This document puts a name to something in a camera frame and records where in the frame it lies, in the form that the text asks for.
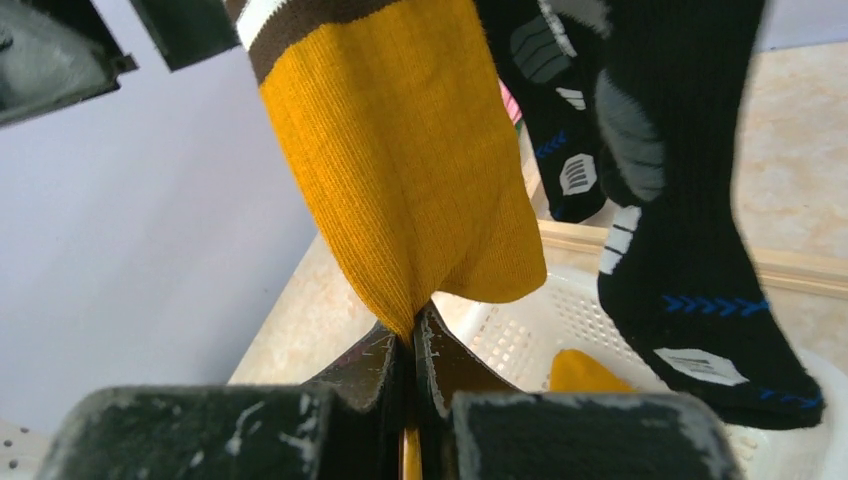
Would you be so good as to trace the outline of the yellow sock with brown stripes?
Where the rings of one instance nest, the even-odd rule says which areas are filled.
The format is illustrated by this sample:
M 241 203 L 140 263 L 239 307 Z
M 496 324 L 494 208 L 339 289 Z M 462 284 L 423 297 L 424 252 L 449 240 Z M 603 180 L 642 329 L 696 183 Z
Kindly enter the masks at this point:
M 579 350 L 558 352 L 552 360 L 549 390 L 559 393 L 631 393 L 635 389 Z

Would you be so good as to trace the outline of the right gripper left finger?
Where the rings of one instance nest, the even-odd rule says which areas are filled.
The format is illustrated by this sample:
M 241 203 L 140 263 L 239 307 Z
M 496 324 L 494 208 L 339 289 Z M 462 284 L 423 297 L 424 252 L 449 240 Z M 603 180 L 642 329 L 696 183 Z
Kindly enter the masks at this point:
M 66 416 L 40 479 L 395 479 L 401 345 L 373 327 L 297 385 L 123 386 Z

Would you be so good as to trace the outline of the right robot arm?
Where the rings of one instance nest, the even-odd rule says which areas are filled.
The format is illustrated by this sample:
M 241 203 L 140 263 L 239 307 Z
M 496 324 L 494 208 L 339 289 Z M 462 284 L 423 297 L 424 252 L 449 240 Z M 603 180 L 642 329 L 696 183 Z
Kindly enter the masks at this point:
M 96 391 L 54 438 L 1 426 L 5 479 L 740 479 L 717 418 L 675 394 L 524 393 L 433 305 L 299 385 Z

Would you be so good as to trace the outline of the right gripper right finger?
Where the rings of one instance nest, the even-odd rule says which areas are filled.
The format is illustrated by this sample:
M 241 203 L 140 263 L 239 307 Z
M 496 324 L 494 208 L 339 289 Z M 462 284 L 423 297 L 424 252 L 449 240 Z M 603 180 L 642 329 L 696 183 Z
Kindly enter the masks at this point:
M 413 333 L 427 479 L 739 479 L 716 416 L 658 393 L 525 393 L 447 328 L 434 304 Z

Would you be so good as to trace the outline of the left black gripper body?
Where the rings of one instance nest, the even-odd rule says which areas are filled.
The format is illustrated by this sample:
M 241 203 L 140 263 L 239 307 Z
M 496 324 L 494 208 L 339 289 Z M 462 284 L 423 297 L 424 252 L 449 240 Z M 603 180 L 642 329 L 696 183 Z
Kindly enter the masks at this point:
M 134 1 L 131 6 L 171 71 L 240 43 L 221 1 Z M 1 4 L 4 127 L 116 91 L 120 76 L 137 67 L 91 1 Z

